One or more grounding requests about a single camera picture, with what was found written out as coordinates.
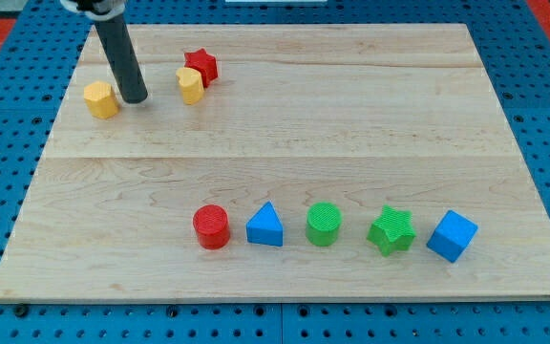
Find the white and black rod mount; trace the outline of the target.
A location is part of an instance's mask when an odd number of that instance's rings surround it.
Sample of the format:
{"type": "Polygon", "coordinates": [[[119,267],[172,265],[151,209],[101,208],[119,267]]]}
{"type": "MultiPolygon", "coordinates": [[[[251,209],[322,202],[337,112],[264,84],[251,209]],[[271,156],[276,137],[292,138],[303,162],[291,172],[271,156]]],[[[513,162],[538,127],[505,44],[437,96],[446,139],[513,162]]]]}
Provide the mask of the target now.
{"type": "Polygon", "coordinates": [[[61,6],[91,20],[110,20],[124,13],[126,0],[60,0],[61,6]]]}

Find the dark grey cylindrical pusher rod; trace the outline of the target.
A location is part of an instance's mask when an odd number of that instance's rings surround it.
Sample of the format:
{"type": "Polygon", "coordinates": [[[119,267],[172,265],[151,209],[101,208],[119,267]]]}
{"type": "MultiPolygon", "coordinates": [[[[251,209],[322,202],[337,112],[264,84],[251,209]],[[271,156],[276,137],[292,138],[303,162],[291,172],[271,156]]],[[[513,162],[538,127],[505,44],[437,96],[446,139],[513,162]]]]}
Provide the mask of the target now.
{"type": "Polygon", "coordinates": [[[95,29],[123,100],[130,104],[146,100],[148,91],[124,16],[95,21],[95,29]]]}

